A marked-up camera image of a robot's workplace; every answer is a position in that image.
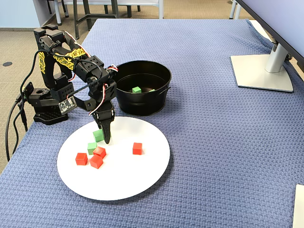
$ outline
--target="monitor stand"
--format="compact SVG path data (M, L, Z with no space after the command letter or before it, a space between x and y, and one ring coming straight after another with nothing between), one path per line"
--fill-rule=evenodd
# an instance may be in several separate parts
M287 53L278 44L270 55L231 56L237 85L292 93L293 85L283 67Z

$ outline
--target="computer monitor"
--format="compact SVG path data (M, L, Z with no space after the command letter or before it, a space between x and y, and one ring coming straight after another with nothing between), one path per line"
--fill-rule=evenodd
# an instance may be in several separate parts
M283 63L289 52L304 65L304 0L237 2L278 42L270 55L231 57L238 86L293 92Z

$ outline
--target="table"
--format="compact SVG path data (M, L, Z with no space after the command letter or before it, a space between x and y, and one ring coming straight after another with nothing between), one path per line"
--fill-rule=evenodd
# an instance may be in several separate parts
M164 109L139 117L167 137L169 166L137 196L86 199L61 181L57 154L93 119L75 109L68 121L33 123L0 176L2 226L292 227L304 184L304 84L285 63L294 93L237 87L230 56L271 50L248 20L99 19L83 46L106 66L143 59L171 70Z

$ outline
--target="black bucket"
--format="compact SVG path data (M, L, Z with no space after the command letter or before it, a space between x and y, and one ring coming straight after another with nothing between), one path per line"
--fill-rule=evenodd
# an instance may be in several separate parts
M118 70L113 79L117 83L116 97L121 110L143 116L159 112L165 106L171 81L168 68L155 62L133 61L119 65ZM137 86L142 92L132 93Z

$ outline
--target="white circular board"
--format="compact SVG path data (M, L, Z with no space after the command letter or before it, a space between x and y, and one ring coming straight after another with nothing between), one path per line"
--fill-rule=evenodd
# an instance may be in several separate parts
M104 147L106 156L99 169L90 165L87 144L95 142L95 122L79 128L63 143L57 159L62 181L77 194L94 200L120 200L151 187L165 172L170 157L169 144L154 125L131 117L115 117L112 138ZM133 155L133 143L142 143L142 155ZM77 153L87 153L85 166L76 165Z

